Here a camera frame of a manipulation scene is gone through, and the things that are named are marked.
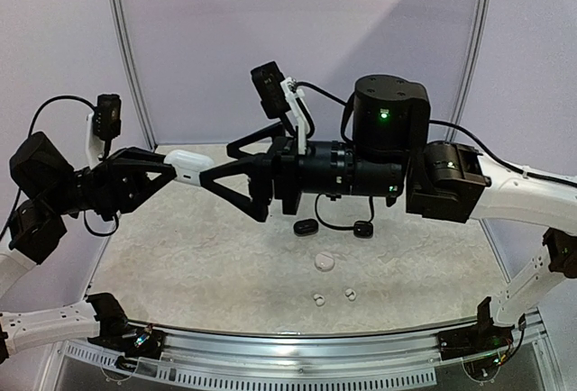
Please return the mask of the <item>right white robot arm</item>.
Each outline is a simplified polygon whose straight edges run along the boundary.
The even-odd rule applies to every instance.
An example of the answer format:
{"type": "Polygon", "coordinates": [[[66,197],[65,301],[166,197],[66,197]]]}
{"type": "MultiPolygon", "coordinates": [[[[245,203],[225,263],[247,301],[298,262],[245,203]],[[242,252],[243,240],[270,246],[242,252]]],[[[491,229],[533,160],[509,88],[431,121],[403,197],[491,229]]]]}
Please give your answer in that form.
{"type": "Polygon", "coordinates": [[[339,141],[288,136],[280,124],[232,142],[229,162],[203,171],[200,185],[252,219],[270,202],[295,214],[303,194],[382,197],[428,219],[465,223],[503,219],[544,226],[542,249],[507,288],[478,308],[466,343],[485,351],[500,326],[576,275],[576,181],[498,158],[480,140],[430,141],[426,89],[400,77],[359,78],[343,105],[339,141]]]}

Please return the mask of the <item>white oval earbud case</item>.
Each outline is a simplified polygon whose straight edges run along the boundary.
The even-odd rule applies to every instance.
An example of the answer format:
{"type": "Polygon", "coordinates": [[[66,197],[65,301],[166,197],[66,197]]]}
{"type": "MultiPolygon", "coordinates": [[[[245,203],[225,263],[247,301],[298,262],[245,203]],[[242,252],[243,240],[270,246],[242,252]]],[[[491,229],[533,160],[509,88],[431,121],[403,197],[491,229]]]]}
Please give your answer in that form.
{"type": "Polygon", "coordinates": [[[174,168],[176,182],[197,187],[201,187],[200,173],[215,165],[207,155],[186,150],[170,151],[163,162],[174,168]]]}

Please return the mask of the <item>pink round earbud case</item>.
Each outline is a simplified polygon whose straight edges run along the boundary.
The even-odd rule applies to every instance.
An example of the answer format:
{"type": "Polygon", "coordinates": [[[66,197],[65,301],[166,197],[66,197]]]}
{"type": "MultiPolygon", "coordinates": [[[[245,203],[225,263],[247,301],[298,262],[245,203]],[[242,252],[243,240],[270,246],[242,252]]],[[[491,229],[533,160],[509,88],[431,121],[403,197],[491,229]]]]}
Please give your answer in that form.
{"type": "Polygon", "coordinates": [[[322,251],[315,256],[315,268],[320,272],[330,272],[334,269],[334,256],[328,251],[322,251]]]}

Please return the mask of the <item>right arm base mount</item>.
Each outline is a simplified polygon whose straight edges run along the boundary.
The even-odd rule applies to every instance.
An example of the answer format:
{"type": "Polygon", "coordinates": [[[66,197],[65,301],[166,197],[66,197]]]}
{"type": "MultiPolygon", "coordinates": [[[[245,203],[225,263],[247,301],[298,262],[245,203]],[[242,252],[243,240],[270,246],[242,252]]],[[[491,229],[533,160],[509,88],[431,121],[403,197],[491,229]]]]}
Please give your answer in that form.
{"type": "Polygon", "coordinates": [[[517,319],[520,331],[517,346],[514,346],[514,325],[497,325],[491,310],[492,298],[487,296],[477,306],[476,321],[473,325],[441,331],[436,335],[437,347],[442,360],[457,359],[481,354],[482,352],[506,347],[503,354],[497,354],[492,363],[500,367],[507,363],[522,346],[527,318],[521,314],[517,319]]]}

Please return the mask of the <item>white stem earbud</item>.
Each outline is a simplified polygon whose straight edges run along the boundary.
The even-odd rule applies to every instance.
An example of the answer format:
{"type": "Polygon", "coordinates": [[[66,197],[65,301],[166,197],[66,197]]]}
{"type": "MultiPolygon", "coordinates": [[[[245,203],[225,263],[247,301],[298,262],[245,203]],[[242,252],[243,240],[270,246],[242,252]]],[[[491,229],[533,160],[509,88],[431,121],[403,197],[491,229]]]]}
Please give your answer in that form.
{"type": "Polygon", "coordinates": [[[351,289],[351,288],[346,289],[345,292],[344,292],[344,294],[345,294],[345,296],[347,297],[347,299],[350,300],[350,301],[354,301],[355,298],[356,298],[356,293],[355,293],[355,291],[354,291],[353,289],[351,289]]]}

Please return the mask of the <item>black oval earbud case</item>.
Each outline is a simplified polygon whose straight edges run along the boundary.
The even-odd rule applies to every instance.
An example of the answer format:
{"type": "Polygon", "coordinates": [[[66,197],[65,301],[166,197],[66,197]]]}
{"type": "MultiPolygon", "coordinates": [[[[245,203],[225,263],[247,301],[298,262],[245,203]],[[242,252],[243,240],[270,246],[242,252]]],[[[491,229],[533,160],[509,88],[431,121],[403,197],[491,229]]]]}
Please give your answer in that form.
{"type": "Polygon", "coordinates": [[[305,219],[293,224],[293,232],[298,237],[310,236],[318,233],[319,223],[316,219],[305,219]]]}

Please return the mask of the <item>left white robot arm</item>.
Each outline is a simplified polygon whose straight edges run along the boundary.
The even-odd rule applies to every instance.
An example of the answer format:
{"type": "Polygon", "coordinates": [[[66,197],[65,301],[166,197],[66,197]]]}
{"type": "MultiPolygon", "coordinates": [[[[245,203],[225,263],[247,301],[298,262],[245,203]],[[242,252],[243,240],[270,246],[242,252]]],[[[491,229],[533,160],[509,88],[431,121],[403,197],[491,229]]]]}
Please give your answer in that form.
{"type": "MultiPolygon", "coordinates": [[[[40,266],[67,232],[63,218],[93,211],[118,223],[176,176],[163,156],[138,148],[115,152],[94,167],[75,170],[43,132],[27,138],[10,158],[12,180],[26,195],[1,238],[1,291],[40,266]]],[[[110,293],[29,313],[1,313],[1,359],[57,341],[85,338],[122,359],[159,359],[165,332],[134,326],[110,293]]]]}

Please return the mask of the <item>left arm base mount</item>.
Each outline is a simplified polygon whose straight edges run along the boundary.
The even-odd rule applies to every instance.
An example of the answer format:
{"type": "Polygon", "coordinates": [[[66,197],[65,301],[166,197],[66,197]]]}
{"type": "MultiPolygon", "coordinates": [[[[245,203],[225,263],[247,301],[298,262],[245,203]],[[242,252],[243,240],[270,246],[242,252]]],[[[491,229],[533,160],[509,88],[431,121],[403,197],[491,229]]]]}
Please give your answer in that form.
{"type": "Polygon", "coordinates": [[[122,352],[129,359],[160,359],[167,336],[165,332],[151,324],[130,325],[124,309],[110,293],[93,294],[86,301],[95,310],[98,324],[98,334],[89,337],[88,342],[122,352]]]}

